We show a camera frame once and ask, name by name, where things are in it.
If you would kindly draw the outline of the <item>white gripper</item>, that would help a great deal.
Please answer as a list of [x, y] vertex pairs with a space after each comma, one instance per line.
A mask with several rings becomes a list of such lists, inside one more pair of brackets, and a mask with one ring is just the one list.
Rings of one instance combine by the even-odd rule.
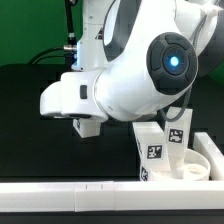
[[40, 96], [40, 114], [55, 118], [87, 119], [105, 122], [108, 115], [96, 98], [96, 83], [102, 69], [65, 72], [59, 81]]

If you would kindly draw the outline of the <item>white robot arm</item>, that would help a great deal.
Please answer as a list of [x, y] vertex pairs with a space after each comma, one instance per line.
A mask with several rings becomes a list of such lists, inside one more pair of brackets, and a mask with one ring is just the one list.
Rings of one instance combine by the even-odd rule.
[[71, 71], [44, 116], [133, 121], [172, 104], [224, 60], [224, 0], [87, 0]]

